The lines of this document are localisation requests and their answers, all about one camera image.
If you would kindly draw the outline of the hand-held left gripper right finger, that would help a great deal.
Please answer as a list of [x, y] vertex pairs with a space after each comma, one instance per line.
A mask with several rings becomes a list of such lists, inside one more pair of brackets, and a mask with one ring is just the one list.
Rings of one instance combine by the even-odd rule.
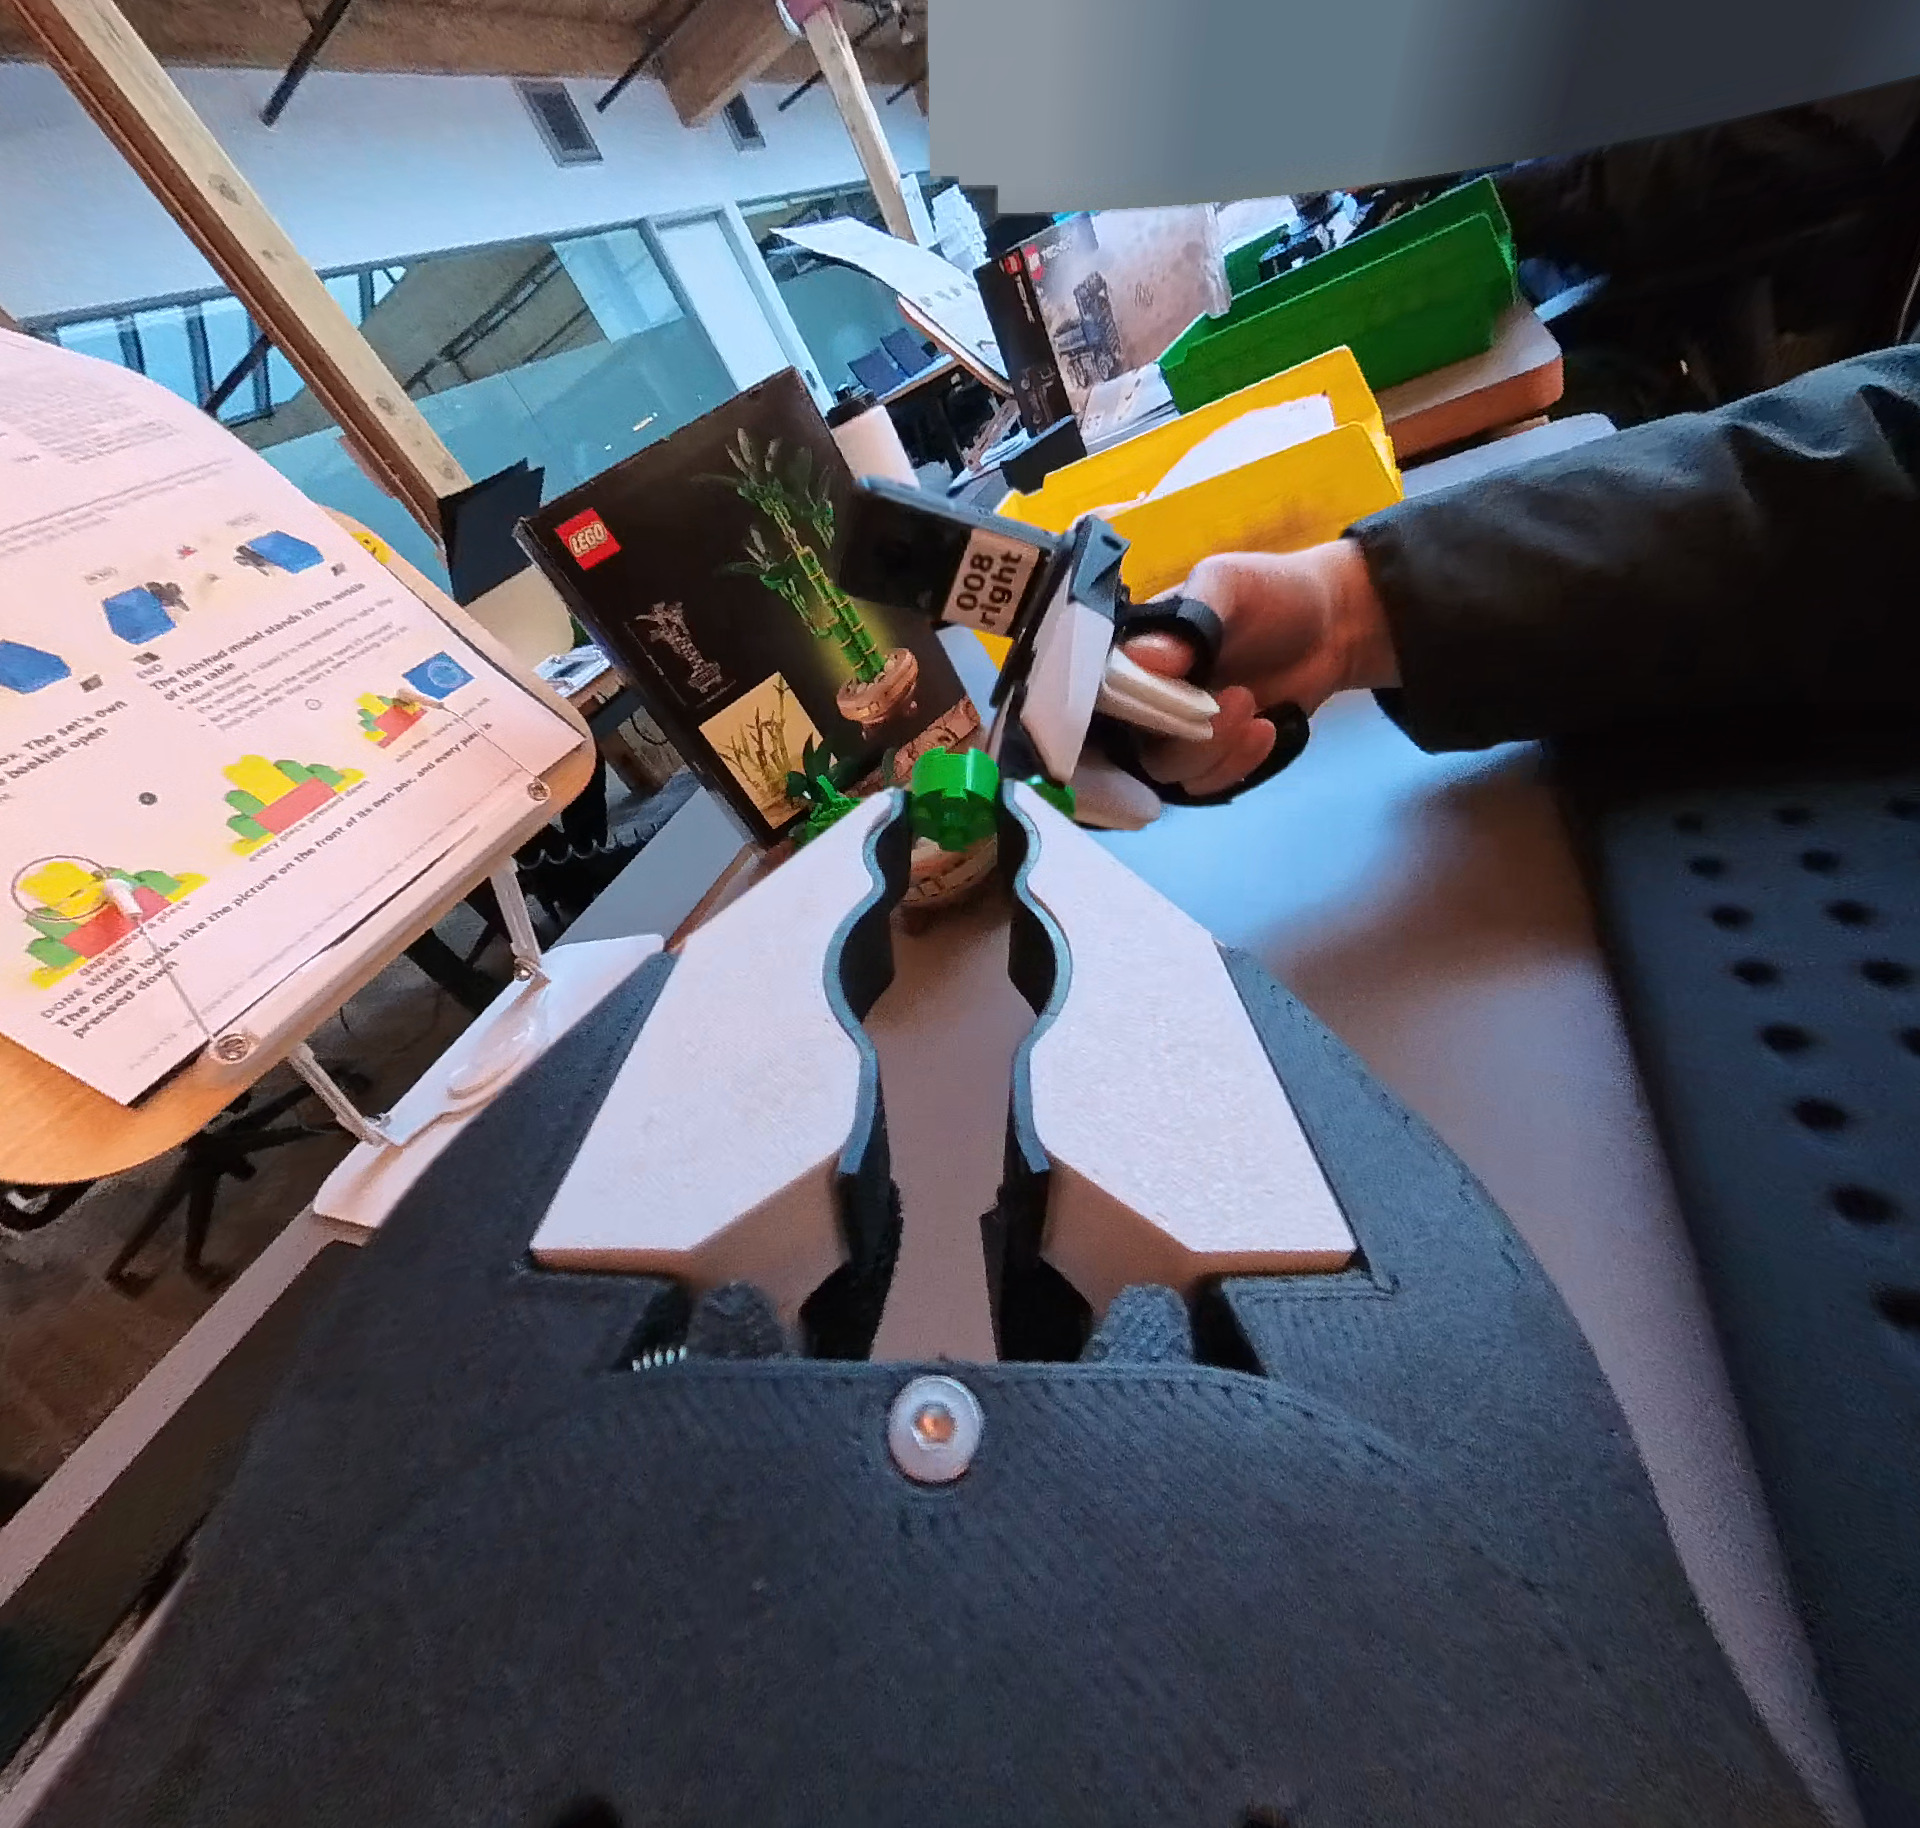
[[1073, 1361], [1134, 1286], [1341, 1274], [1358, 1238], [1226, 949], [1040, 792], [1000, 815], [1012, 1058], [982, 1220], [995, 1345]]

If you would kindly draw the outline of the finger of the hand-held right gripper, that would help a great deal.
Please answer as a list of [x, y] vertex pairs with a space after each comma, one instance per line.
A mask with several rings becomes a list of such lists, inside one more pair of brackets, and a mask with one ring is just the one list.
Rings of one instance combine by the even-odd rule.
[[1039, 616], [1021, 626], [1000, 661], [983, 724], [983, 752], [998, 765], [1043, 765], [1039, 737], [1026, 724], [1031, 665], [1039, 647]]
[[1106, 608], [1073, 599], [1066, 588], [1047, 605], [1018, 691], [1018, 730], [1055, 784], [1066, 785], [1082, 761], [1113, 644]]

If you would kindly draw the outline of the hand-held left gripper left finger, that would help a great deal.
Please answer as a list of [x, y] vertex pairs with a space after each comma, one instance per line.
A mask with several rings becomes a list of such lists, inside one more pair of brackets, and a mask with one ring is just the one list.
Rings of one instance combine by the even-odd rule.
[[866, 1014], [914, 832], [881, 792], [686, 940], [532, 1238], [546, 1268], [751, 1285], [870, 1357], [904, 1233]]

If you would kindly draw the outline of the green round stalk segment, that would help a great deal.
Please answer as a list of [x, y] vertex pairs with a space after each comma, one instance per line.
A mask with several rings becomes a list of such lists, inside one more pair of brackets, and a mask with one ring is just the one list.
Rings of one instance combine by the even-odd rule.
[[912, 770], [909, 819], [917, 841], [962, 855], [1000, 832], [1000, 765], [995, 756], [930, 746]]

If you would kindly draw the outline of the person's right hand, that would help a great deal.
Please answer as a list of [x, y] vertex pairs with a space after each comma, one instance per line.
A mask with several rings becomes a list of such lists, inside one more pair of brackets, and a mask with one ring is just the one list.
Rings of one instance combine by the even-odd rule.
[[1348, 536], [1301, 552], [1226, 552], [1164, 594], [1209, 609], [1219, 647], [1205, 680], [1208, 739], [1158, 737], [1143, 770], [1164, 798], [1235, 796], [1297, 756], [1302, 724], [1345, 691], [1397, 691], [1401, 665], [1362, 548]]

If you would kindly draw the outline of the tan brick flower pot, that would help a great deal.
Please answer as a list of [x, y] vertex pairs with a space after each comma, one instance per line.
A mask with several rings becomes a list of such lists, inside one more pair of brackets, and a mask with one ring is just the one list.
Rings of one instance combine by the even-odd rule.
[[909, 855], [909, 885], [899, 914], [904, 925], [922, 925], [933, 916], [979, 898], [998, 877], [1000, 837], [991, 832], [968, 849], [914, 835]]

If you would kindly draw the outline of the black bamboo toy set box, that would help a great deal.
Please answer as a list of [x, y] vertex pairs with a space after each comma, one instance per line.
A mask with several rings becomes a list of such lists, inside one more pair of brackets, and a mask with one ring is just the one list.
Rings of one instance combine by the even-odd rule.
[[854, 599], [837, 525], [852, 470], [794, 371], [554, 498], [518, 526], [529, 560], [638, 691], [646, 717], [756, 845], [817, 794], [904, 785], [982, 719], [937, 634]]

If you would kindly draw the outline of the black building set box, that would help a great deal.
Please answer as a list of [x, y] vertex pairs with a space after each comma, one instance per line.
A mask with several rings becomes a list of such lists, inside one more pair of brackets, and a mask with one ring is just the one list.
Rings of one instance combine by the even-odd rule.
[[1033, 426], [1119, 404], [1197, 321], [1230, 304], [1217, 205], [1000, 218], [977, 267], [1008, 377]]

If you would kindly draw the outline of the yellow plastic bin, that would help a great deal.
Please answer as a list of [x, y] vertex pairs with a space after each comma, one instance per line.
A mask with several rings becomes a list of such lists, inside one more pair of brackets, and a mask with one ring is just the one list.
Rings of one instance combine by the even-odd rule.
[[1228, 441], [1179, 426], [1143, 434], [1047, 478], [1033, 496], [1008, 496], [1000, 514], [1065, 533], [1088, 514], [1108, 516], [1127, 542], [1122, 578], [1138, 603], [1174, 591], [1217, 552], [1293, 552], [1337, 539], [1352, 522], [1401, 496], [1392, 441], [1361, 424], [1257, 457], [1249, 439], [1219, 474], [1160, 492], [1193, 452]]
[[1283, 443], [1283, 429], [1297, 441], [1354, 430], [1362, 457], [1378, 468], [1387, 496], [1401, 496], [1401, 468], [1387, 434], [1382, 404], [1365, 382], [1354, 352], [1337, 348], [1296, 368], [1205, 402], [1200, 409], [1175, 416], [1160, 426], [1134, 434], [1112, 448], [1088, 455], [1051, 473], [1033, 496], [1005, 496], [1001, 516], [1031, 522], [1043, 530], [1065, 530], [1073, 520], [1132, 501], [1153, 498], [1174, 474], [1175, 487], [1197, 486], [1201, 473], [1183, 473], [1182, 461], [1212, 448], [1212, 439], [1232, 426], [1254, 421], [1245, 443], [1252, 460], [1271, 455]]

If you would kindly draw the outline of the tilted background document board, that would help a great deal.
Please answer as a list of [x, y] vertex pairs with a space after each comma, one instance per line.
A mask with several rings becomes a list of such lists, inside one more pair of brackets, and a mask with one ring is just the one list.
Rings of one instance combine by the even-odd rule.
[[782, 242], [812, 258], [847, 264], [895, 293], [902, 315], [995, 395], [1012, 398], [1012, 382], [970, 273], [918, 242], [870, 228], [854, 218], [787, 227]]

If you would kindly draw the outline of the black metal bookend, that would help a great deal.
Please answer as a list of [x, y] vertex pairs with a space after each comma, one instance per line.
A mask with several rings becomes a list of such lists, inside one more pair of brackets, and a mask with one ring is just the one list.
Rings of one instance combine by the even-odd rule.
[[542, 468], [508, 465], [466, 491], [442, 498], [442, 546], [453, 596], [473, 605], [493, 594], [532, 564], [518, 542], [518, 526], [542, 503]]

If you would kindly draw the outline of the green plastic bin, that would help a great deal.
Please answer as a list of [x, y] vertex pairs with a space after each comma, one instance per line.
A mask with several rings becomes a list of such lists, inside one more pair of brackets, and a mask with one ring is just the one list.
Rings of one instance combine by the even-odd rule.
[[1393, 389], [1487, 352], [1516, 299], [1507, 212], [1481, 177], [1235, 293], [1158, 365], [1182, 413], [1340, 348], [1371, 389]]

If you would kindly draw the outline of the wooden-edged side table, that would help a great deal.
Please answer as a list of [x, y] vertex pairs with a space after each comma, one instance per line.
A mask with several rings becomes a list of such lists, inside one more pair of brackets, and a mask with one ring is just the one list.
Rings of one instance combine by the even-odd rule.
[[1542, 421], [1563, 400], [1566, 359], [1529, 302], [1498, 319], [1485, 352], [1378, 393], [1387, 439], [1401, 470], [1489, 434]]

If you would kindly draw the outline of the printed instruction sheet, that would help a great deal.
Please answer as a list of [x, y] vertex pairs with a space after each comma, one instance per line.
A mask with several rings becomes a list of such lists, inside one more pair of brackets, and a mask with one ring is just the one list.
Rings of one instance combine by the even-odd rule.
[[585, 749], [146, 377], [6, 333], [6, 1039], [131, 1108]]

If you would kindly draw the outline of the wooden post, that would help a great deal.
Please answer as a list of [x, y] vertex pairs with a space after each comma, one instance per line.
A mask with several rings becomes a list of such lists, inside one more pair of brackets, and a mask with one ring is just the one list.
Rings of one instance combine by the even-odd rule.
[[6, 0], [41, 58], [340, 424], [364, 473], [442, 536], [470, 487], [398, 377], [255, 194], [115, 0]]

